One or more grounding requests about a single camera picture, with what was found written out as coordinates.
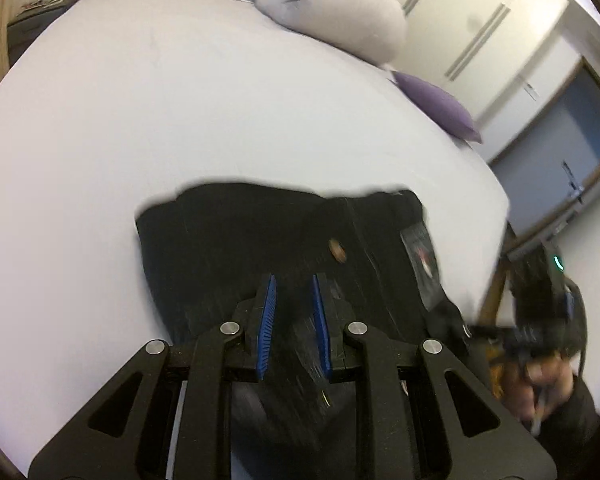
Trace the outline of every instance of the door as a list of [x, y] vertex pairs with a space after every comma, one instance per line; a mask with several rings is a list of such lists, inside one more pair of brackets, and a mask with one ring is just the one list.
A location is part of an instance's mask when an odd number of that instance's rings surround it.
[[491, 167], [509, 197], [509, 222], [518, 236], [576, 198], [600, 164], [600, 86], [589, 69], [580, 69], [522, 135]]

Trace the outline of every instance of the black gripper frame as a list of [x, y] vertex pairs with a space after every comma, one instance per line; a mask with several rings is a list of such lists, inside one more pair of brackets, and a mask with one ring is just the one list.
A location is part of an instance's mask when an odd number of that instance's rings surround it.
[[444, 345], [399, 342], [373, 326], [354, 333], [352, 307], [327, 277], [312, 285], [327, 325], [325, 374], [356, 383], [358, 479], [555, 480], [549, 454]]
[[258, 381], [258, 329], [271, 278], [238, 304], [238, 332], [219, 325], [193, 344], [154, 340], [139, 349], [36, 455], [29, 480], [164, 479], [182, 381], [172, 478], [229, 480], [231, 385]]

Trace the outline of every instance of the label on garment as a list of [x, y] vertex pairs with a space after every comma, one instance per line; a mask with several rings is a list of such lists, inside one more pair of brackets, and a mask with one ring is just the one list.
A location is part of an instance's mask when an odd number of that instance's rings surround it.
[[427, 310], [440, 301], [443, 294], [440, 285], [440, 272], [433, 243], [426, 226], [419, 224], [407, 227], [400, 232], [400, 238], [407, 250], [411, 267], [416, 275], [420, 299]]

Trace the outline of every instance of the white bed sheet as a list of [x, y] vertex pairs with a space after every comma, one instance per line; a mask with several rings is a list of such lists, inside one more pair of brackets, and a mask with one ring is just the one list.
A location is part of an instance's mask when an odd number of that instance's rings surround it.
[[166, 337], [134, 216], [202, 180], [407, 186], [472, 316], [507, 199], [387, 74], [235, 0], [81, 0], [0, 85], [0, 446], [35, 454]]

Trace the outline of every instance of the sleeve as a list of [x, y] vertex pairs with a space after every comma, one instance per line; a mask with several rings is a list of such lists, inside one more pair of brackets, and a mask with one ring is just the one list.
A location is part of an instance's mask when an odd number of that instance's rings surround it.
[[538, 442], [554, 459], [558, 478], [571, 470], [584, 445], [596, 433], [600, 416], [584, 381], [574, 378], [567, 402], [542, 423]]

